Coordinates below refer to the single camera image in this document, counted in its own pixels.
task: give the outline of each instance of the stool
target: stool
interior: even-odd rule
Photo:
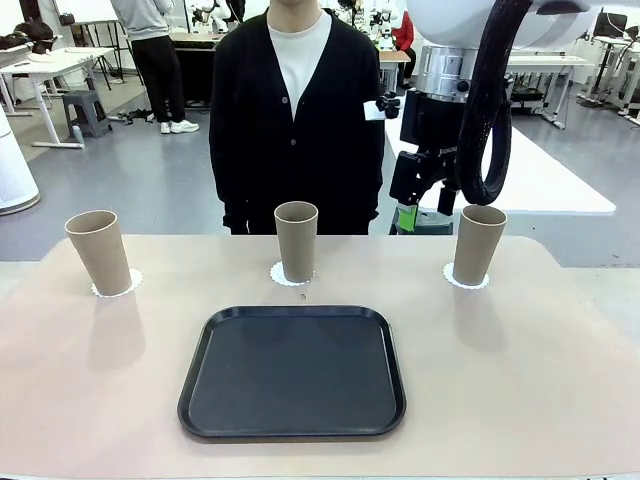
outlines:
[[[69,136],[73,137],[73,126],[78,125],[83,135],[102,137],[111,130],[109,119],[102,107],[98,92],[95,90],[78,90],[62,96],[64,114],[67,117]],[[71,120],[69,107],[76,111],[76,119]]]

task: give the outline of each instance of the person in gray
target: person in gray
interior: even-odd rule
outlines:
[[[164,19],[173,10],[174,0],[111,0],[111,4],[127,29],[133,60],[146,84],[160,132],[199,130],[199,125],[185,119],[180,62]],[[171,116],[167,111],[167,100]]]

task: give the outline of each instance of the white t-shirt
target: white t-shirt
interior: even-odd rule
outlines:
[[[327,45],[331,22],[331,15],[323,11],[318,21],[302,32],[282,33],[269,26],[294,119],[300,97],[309,85]]]

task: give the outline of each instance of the beige table surface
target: beige table surface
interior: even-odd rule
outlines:
[[[640,364],[537,243],[504,238],[455,289],[452,237],[323,238],[306,287],[273,237],[128,236],[135,293],[98,299],[59,244],[0,304],[0,471],[65,478],[587,476],[640,471]],[[353,304],[391,323],[404,422],[384,438],[189,437],[176,405],[201,328],[234,305]]]

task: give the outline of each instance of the bottle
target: bottle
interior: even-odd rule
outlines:
[[[81,145],[84,145],[84,136],[82,135],[82,130],[78,125],[74,125],[73,127],[73,136],[76,137],[76,142]]]

